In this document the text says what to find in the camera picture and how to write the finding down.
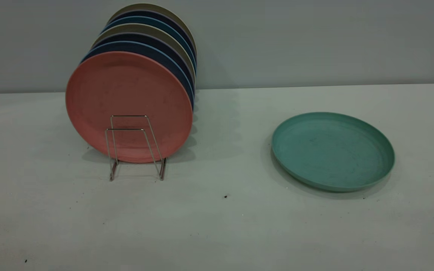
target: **wall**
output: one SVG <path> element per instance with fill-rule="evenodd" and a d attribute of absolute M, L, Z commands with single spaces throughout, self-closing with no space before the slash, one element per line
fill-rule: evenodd
<path fill-rule="evenodd" d="M 159 0 L 196 39 L 198 88 L 434 82 L 434 0 Z M 127 0 L 0 0 L 0 91 L 64 91 Z"/>

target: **green plate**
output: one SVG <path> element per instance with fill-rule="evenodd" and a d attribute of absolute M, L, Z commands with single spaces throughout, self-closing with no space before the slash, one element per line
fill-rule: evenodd
<path fill-rule="evenodd" d="M 378 129 L 336 113 L 307 113 L 281 123 L 272 151 L 296 179 L 333 192 L 364 189 L 385 179 L 394 151 Z"/>

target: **plate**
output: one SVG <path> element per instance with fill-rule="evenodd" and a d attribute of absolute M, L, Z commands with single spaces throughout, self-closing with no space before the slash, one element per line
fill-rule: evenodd
<path fill-rule="evenodd" d="M 185 51 L 191 57 L 193 65 L 196 66 L 195 53 L 193 53 L 193 51 L 191 49 L 191 45 L 189 45 L 185 41 L 185 39 L 181 36 L 181 34 L 179 34 L 172 26 L 169 26 L 168 24 L 166 24 L 162 21 L 159 21 L 157 19 L 153 19 L 150 17 L 133 16 L 133 17 L 124 17 L 122 19 L 118 19 L 118 20 L 112 22 L 111 24 L 108 24 L 107 26 L 105 26 L 102 33 L 107 31 L 108 29 L 110 29 L 112 27 L 119 26 L 121 24 L 146 24 L 146 25 L 153 26 L 153 27 L 156 27 L 158 29 L 165 31 L 170 36 L 175 38 L 184 47 Z"/>
<path fill-rule="evenodd" d="M 272 151 L 296 179 L 333 192 L 364 189 L 385 179 L 394 151 L 378 129 L 337 113 L 307 113 L 277 127 Z"/>
<path fill-rule="evenodd" d="M 114 41 L 135 41 L 138 43 L 143 43 L 146 45 L 150 45 L 153 48 L 156 48 L 162 52 L 164 52 L 166 55 L 168 55 L 172 60 L 174 60 L 179 67 L 182 68 L 183 72 L 185 73 L 185 76 L 191 80 L 192 86 L 195 86 L 195 75 L 193 74 L 193 67 L 185 63 L 185 61 L 182 59 L 182 57 L 177 53 L 173 48 L 165 44 L 163 41 L 160 41 L 158 38 L 154 38 L 152 36 L 148 36 L 145 34 L 140 33 L 124 33 L 124 34 L 117 34 L 112 35 L 110 37 L 104 38 L 100 42 L 98 42 L 95 47 L 98 47 L 103 44 L 111 43 Z"/>
<path fill-rule="evenodd" d="M 189 79 L 185 76 L 185 72 L 183 72 L 182 68 L 172 60 L 168 55 L 164 52 L 151 47 L 150 45 L 146 45 L 143 43 L 136 43 L 134 41 L 113 41 L 111 43 L 106 43 L 100 45 L 98 47 L 93 48 L 81 62 L 84 62 L 88 58 L 98 55 L 100 53 L 106 52 L 129 52 L 129 53 L 138 53 L 139 55 L 144 55 L 149 57 L 158 63 L 162 64 L 165 68 L 167 68 L 172 74 L 179 79 L 179 82 L 184 86 L 188 99 L 190 100 L 191 106 L 193 108 L 193 85 L 189 81 Z"/>
<path fill-rule="evenodd" d="M 117 11 L 110 18 L 110 20 L 108 20 L 107 24 L 111 23 L 112 21 L 114 21 L 118 18 L 121 18 L 122 16 L 125 16 L 126 14 L 128 14 L 128 12 L 132 12 L 132 11 L 136 11 L 136 10 L 157 12 L 157 13 L 171 19 L 175 23 L 177 23 L 185 31 L 186 35 L 188 36 L 188 38 L 190 39 L 190 41 L 192 43 L 192 46 L 194 48 L 194 52 L 197 53 L 197 48 L 195 46 L 195 40 L 193 39 L 192 33 L 190 32 L 190 30 L 188 29 L 186 24 L 170 10 L 167 10 L 167 9 L 160 7 L 160 6 L 157 6 L 157 5 L 152 5 L 152 4 L 148 4 L 148 3 L 140 3 L 140 4 L 134 4 L 134 5 L 126 6 L 122 9 L 120 9 L 119 11 Z"/>
<path fill-rule="evenodd" d="M 182 147 L 192 127 L 192 106 L 179 80 L 157 61 L 136 53 L 101 53 L 81 63 L 69 79 L 66 107 L 81 137 L 104 154 L 111 115 L 148 115 L 163 157 Z M 145 129 L 158 157 L 146 119 L 116 118 L 114 127 Z M 110 132 L 108 138 L 114 157 Z M 120 160 L 153 161 L 143 132 L 115 131 L 115 141 Z"/>
<path fill-rule="evenodd" d="M 170 36 L 168 33 L 154 26 L 149 26 L 146 24 L 121 24 L 119 26 L 112 27 L 107 31 L 101 33 L 100 36 L 98 36 L 95 43 L 93 43 L 92 48 L 97 43 L 102 41 L 104 38 L 108 38 L 112 35 L 122 34 L 122 33 L 140 33 L 140 34 L 145 34 L 148 36 L 158 38 L 159 40 L 163 41 L 164 43 L 172 47 L 175 51 L 177 51 L 179 55 L 184 58 L 185 62 L 187 64 L 190 64 L 193 67 L 193 72 L 195 74 L 196 68 L 193 65 L 191 57 L 188 55 L 188 53 L 185 51 L 182 45 L 175 38 Z"/>

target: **table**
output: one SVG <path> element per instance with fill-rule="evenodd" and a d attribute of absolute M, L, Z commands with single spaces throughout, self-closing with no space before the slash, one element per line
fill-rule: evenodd
<path fill-rule="evenodd" d="M 272 132 L 311 111 L 381 130 L 389 180 L 327 193 L 284 172 Z M 434 270 L 434 84 L 200 90 L 163 181 L 109 173 L 64 93 L 0 94 L 0 270 Z"/>

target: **wire plate holder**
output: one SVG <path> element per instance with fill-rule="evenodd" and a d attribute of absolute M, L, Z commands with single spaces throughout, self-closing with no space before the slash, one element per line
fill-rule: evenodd
<path fill-rule="evenodd" d="M 150 127 L 150 132 L 152 133 L 153 141 L 155 142 L 155 146 L 157 146 L 157 152 L 160 157 L 160 169 L 157 166 L 157 160 L 155 160 L 155 156 L 153 155 L 152 147 L 150 146 L 150 142 L 148 141 L 147 131 L 143 128 L 114 128 L 113 127 L 113 118 L 146 118 L 148 121 L 148 126 Z M 115 131 L 141 131 L 145 135 L 145 139 L 147 140 L 148 149 L 150 150 L 150 155 L 152 156 L 153 164 L 155 165 L 155 169 L 157 170 L 157 174 L 159 176 L 160 180 L 164 180 L 165 175 L 165 165 L 167 164 L 167 158 L 162 158 L 162 153 L 160 153 L 160 149 L 157 144 L 157 139 L 155 139 L 155 134 L 153 133 L 152 124 L 150 123 L 150 118 L 148 118 L 147 115 L 112 115 L 110 117 L 110 124 L 111 128 L 107 128 L 105 130 L 105 140 L 107 141 L 107 152 L 108 152 L 108 158 L 110 160 L 110 182 L 115 180 L 115 172 L 117 169 L 117 166 L 119 165 L 119 160 L 117 156 L 117 144 L 115 140 Z M 113 138 L 113 147 L 115 151 L 115 159 L 113 160 L 112 156 L 110 155 L 110 144 L 108 142 L 108 132 L 112 132 L 112 138 Z"/>

